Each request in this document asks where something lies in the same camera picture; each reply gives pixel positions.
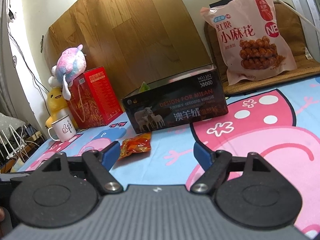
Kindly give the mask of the person's left hand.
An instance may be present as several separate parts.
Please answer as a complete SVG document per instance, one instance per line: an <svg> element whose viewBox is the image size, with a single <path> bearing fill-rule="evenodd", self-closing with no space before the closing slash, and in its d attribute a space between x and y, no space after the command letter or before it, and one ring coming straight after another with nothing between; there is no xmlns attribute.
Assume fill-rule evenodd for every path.
<svg viewBox="0 0 320 240"><path fill-rule="evenodd" d="M0 222L2 222L3 220L5 220L5 210L0 207Z"/></svg>

